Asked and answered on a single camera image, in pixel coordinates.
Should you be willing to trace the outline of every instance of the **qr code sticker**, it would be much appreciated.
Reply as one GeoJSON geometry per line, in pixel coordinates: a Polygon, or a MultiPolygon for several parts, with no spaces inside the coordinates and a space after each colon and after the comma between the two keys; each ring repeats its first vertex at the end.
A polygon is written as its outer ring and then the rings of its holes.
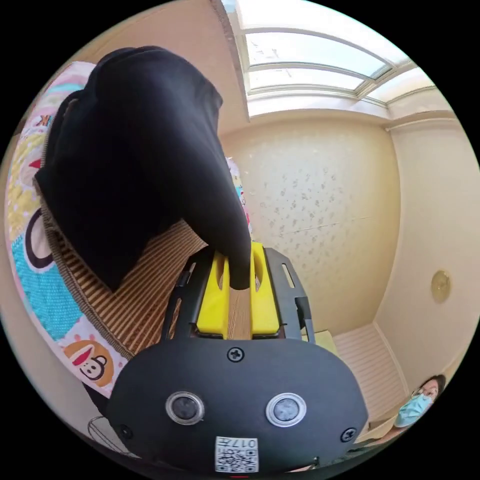
{"type": "Polygon", "coordinates": [[[218,436],[215,440],[215,471],[237,474],[258,472],[257,439],[218,436]]]}

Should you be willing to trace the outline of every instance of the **screw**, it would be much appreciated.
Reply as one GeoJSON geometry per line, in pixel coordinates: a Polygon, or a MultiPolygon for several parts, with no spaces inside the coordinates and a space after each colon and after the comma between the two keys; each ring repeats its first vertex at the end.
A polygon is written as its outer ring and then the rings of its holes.
{"type": "Polygon", "coordinates": [[[241,348],[234,346],[227,352],[226,356],[231,362],[236,363],[241,362],[244,359],[245,354],[241,348]]]}
{"type": "Polygon", "coordinates": [[[349,442],[349,441],[354,437],[354,435],[355,435],[356,433],[357,433],[357,429],[356,429],[356,428],[347,428],[347,429],[341,434],[340,440],[341,440],[343,443],[349,442]]]}
{"type": "Polygon", "coordinates": [[[134,436],[132,430],[126,425],[120,425],[120,434],[126,440],[130,440],[134,436]]]}

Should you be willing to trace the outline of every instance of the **hair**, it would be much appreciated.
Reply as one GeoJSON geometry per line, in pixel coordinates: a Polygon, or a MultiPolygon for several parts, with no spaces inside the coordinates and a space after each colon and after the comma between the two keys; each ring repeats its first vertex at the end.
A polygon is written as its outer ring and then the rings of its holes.
{"type": "Polygon", "coordinates": [[[444,391],[445,385],[447,383],[447,378],[442,373],[440,375],[433,375],[430,378],[428,378],[427,380],[425,380],[421,384],[420,388],[422,388],[426,383],[430,382],[430,380],[435,380],[437,385],[438,385],[438,395],[435,398],[435,400],[436,400],[440,396],[440,394],[444,391]]]}

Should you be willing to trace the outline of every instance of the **blue surgical mask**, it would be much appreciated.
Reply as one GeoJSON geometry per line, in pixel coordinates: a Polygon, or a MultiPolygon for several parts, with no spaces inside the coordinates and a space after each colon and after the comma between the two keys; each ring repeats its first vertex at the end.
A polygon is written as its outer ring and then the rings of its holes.
{"type": "Polygon", "coordinates": [[[432,399],[423,393],[413,396],[398,412],[394,425],[402,428],[415,423],[432,402],[432,399]]]}

